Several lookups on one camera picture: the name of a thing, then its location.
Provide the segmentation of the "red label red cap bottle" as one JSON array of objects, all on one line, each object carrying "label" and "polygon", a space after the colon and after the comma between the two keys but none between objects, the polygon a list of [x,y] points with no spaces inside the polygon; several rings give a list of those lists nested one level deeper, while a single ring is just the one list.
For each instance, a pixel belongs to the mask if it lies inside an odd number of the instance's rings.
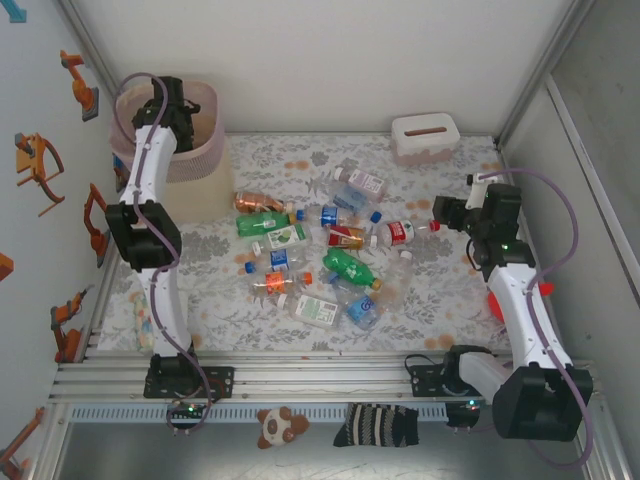
[{"label": "red label red cap bottle", "polygon": [[428,237],[440,229],[440,223],[430,220],[396,220],[381,224],[376,230],[377,242],[385,247],[409,245],[418,238]]}]

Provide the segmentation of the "red and gold label bottle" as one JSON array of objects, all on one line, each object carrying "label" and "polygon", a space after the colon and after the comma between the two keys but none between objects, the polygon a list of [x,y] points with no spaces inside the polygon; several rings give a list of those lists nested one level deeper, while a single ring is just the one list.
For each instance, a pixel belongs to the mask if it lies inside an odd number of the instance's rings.
[{"label": "red and gold label bottle", "polygon": [[353,251],[375,248],[378,236],[357,227],[332,225],[328,229],[327,245]]}]

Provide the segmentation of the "small circuit board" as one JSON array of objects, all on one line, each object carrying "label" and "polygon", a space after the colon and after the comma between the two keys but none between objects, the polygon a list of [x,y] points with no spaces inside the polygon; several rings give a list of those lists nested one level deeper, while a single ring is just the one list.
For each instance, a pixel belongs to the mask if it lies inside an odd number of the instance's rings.
[{"label": "small circuit board", "polygon": [[194,403],[187,400],[175,400],[168,407],[167,419],[171,423],[182,421],[187,424],[198,423],[205,417],[207,408],[207,404]]},{"label": "small circuit board", "polygon": [[445,403],[446,425],[452,429],[474,432],[488,431],[494,428],[489,408],[484,401],[466,399]]}]

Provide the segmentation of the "copper label plastic bottle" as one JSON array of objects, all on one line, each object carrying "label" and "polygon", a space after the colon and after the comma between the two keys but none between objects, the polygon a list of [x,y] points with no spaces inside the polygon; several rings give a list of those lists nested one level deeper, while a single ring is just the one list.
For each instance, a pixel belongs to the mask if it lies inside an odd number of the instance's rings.
[{"label": "copper label plastic bottle", "polygon": [[243,214],[259,212],[292,213],[295,210],[292,202],[276,199],[266,194],[248,191],[236,192],[233,206],[237,212]]}]

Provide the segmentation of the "blue wall sticker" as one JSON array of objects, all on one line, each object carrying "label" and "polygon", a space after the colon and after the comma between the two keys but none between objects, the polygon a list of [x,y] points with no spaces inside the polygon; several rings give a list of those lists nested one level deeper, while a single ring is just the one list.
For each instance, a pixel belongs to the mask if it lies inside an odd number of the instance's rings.
[{"label": "blue wall sticker", "polygon": [[27,11],[21,8],[16,0],[0,0],[0,6],[6,11],[10,23],[27,22]]}]

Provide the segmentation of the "purple label plastic bottle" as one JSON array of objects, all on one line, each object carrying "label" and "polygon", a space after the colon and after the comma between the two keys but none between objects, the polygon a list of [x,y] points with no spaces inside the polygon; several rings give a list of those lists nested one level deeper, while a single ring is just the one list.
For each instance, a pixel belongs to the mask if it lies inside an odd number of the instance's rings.
[{"label": "purple label plastic bottle", "polygon": [[387,182],[383,178],[359,168],[337,167],[333,178],[375,202],[381,202],[387,190]]}]

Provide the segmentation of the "bottle white label green print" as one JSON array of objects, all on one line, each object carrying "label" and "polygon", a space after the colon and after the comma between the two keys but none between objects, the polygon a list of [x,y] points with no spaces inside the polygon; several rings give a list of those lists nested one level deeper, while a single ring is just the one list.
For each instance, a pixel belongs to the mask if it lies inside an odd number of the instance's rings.
[{"label": "bottle white label green print", "polygon": [[340,306],[336,303],[306,294],[280,294],[276,307],[307,325],[333,329],[340,318]]}]

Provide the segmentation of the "red rubber toy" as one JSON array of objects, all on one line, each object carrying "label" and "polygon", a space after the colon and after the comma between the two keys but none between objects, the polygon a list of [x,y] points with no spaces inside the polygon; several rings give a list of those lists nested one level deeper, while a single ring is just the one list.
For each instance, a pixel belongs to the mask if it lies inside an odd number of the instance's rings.
[{"label": "red rubber toy", "polygon": [[[551,295],[554,292],[555,286],[553,283],[550,282],[543,282],[543,283],[539,283],[538,284],[538,289],[540,292],[540,295],[542,297]],[[501,307],[499,305],[499,302],[496,298],[496,296],[494,295],[493,292],[489,292],[488,296],[487,296],[487,301],[488,301],[488,306],[489,309],[491,311],[491,313],[501,322],[504,322],[504,316],[501,310]]]}]

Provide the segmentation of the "clear unlabelled bottle white cap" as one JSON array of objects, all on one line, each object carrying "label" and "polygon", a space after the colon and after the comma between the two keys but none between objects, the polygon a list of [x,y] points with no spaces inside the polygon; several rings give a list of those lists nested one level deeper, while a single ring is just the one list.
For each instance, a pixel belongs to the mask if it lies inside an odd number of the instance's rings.
[{"label": "clear unlabelled bottle white cap", "polygon": [[385,310],[398,312],[403,308],[412,278],[413,254],[403,250],[390,261],[383,278],[380,301]]}]

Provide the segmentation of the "aluminium corner post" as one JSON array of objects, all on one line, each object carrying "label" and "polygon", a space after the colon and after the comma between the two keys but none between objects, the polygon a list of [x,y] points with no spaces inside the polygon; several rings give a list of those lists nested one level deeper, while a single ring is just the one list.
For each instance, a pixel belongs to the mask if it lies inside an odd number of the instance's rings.
[{"label": "aluminium corner post", "polygon": [[79,0],[52,0],[54,6],[69,33],[72,35],[78,49],[79,55],[84,59],[85,66],[89,68],[97,80],[96,86],[99,89],[99,113],[100,99],[105,97],[111,101],[110,109],[113,120],[118,127],[124,127],[124,121],[118,116],[117,100],[123,92],[123,84],[118,82],[115,71],[106,58],[106,53],[99,46],[90,23],[83,15],[78,4]]},{"label": "aluminium corner post", "polygon": [[499,151],[506,146],[514,134],[535,95],[542,88],[547,77],[561,59],[595,3],[596,0],[570,1],[567,11],[561,17],[540,58],[534,64],[534,69],[507,116],[504,125],[494,138],[494,145]]}]

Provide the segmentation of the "green plastic soda bottle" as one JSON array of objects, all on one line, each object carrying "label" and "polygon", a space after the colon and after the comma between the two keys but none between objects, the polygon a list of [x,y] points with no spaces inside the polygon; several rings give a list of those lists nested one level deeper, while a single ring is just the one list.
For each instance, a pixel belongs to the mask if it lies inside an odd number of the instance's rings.
[{"label": "green plastic soda bottle", "polygon": [[382,280],[366,263],[342,249],[329,248],[322,263],[328,270],[353,285],[368,287],[374,291],[379,291],[383,285]]},{"label": "green plastic soda bottle", "polygon": [[297,222],[295,214],[265,211],[238,216],[236,228],[239,237],[254,237],[294,225]]}]

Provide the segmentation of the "orange label orange cap bottle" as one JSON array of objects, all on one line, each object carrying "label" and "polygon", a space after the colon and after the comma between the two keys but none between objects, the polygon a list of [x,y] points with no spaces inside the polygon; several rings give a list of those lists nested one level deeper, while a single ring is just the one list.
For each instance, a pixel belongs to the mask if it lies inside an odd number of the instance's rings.
[{"label": "orange label orange cap bottle", "polygon": [[313,283],[311,272],[277,271],[266,273],[250,283],[250,292],[256,297],[290,294]]}]

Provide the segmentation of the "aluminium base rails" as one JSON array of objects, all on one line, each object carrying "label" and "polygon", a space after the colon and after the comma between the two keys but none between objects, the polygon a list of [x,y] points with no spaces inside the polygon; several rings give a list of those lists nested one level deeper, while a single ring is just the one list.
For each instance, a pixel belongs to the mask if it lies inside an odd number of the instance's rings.
[{"label": "aluminium base rails", "polygon": [[[338,403],[413,399],[404,352],[202,352],[206,367],[235,369],[236,403]],[[142,402],[150,359],[139,352],[90,349],[80,363],[62,364],[52,403]]]}]

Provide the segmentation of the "beige ribbed plastic bin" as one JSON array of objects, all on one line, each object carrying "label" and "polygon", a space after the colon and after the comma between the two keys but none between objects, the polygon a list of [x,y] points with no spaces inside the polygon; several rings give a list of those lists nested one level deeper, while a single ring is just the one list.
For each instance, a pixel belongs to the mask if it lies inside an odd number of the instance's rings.
[{"label": "beige ribbed plastic bin", "polygon": [[[216,91],[207,83],[185,80],[184,95],[201,105],[192,116],[193,149],[176,153],[169,165],[161,204],[175,223],[211,222],[232,209],[234,178],[230,154],[225,146],[225,128]],[[132,118],[153,98],[149,80],[128,88],[117,100],[118,116],[124,127],[111,120],[109,143],[113,154],[127,168],[134,161]]]}]

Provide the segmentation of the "white colourful-print diaper pack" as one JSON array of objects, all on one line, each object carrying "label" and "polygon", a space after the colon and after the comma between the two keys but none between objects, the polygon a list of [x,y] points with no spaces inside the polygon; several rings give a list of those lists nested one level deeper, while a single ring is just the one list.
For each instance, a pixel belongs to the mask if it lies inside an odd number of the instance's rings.
[{"label": "white colourful-print diaper pack", "polygon": [[137,291],[129,296],[129,301],[133,307],[137,349],[142,352],[152,352],[154,347],[154,323],[146,296],[143,291]]}]

